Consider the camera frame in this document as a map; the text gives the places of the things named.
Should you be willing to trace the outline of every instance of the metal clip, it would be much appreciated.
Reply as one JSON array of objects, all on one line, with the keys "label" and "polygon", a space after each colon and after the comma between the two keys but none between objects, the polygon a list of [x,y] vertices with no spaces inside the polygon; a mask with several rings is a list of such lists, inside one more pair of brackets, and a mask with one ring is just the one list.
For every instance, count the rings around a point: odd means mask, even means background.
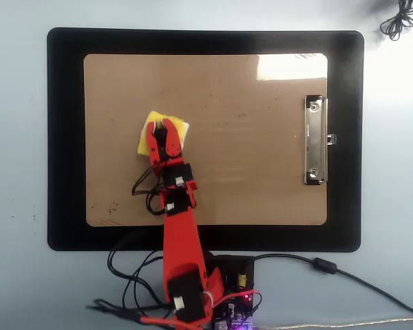
[{"label": "metal clip", "polygon": [[328,134],[328,100],[307,95],[305,101],[305,184],[322,184],[328,178],[328,145],[337,141]]}]

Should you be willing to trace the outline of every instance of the cardboard surface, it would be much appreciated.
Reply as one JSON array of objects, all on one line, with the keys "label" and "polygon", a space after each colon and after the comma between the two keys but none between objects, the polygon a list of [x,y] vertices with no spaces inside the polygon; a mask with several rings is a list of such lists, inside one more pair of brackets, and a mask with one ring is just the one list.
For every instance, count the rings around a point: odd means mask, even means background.
[{"label": "cardboard surface", "polygon": [[90,54],[84,70],[91,226],[163,224],[145,196],[131,195],[149,167],[136,150],[153,110],[190,124],[183,155],[199,186],[199,224],[326,221],[326,185],[304,184],[304,98],[326,95],[321,54]]}]

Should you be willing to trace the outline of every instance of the black frame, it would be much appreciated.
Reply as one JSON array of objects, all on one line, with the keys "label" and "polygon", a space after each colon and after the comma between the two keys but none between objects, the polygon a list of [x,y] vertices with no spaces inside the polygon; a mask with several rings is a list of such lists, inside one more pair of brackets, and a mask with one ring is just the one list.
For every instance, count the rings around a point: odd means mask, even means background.
[{"label": "black frame", "polygon": [[328,219],[310,225],[204,225],[206,250],[355,251],[361,240],[364,40],[355,31],[207,32],[54,28],[47,36],[48,226],[54,250],[162,249],[162,226],[96,228],[85,219],[83,60],[88,54],[323,53],[328,58]]}]

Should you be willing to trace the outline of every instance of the table surface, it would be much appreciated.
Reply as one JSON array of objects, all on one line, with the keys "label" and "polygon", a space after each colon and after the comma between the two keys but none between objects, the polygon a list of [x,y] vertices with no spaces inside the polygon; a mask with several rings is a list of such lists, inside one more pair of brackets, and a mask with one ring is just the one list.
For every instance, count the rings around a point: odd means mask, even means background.
[{"label": "table surface", "polygon": [[[395,13],[396,0],[0,1],[0,330],[137,327],[84,308],[93,298],[120,302],[124,282],[107,270],[106,252],[47,246],[46,35],[57,26],[360,31],[366,41],[362,244],[352,254],[319,256],[413,306],[413,29],[398,42],[378,32]],[[145,254],[120,253],[116,266],[133,270]],[[161,267],[144,271],[157,288]],[[264,294],[258,325],[411,316],[346,278],[301,263],[265,260],[255,271]],[[402,327],[413,323],[373,329]]]}]

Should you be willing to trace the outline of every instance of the red robotic arm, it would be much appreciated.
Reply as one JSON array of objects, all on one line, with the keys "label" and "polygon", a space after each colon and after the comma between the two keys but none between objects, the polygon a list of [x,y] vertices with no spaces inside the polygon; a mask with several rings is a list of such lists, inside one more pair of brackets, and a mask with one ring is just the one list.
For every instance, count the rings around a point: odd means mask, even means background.
[{"label": "red robotic arm", "polygon": [[213,303],[223,296],[218,268],[208,277],[197,223],[193,191],[198,187],[190,164],[185,164],[178,130],[164,119],[147,125],[147,143],[153,171],[163,178],[160,192],[165,209],[164,290],[176,308],[175,319],[192,325],[210,322]]}]

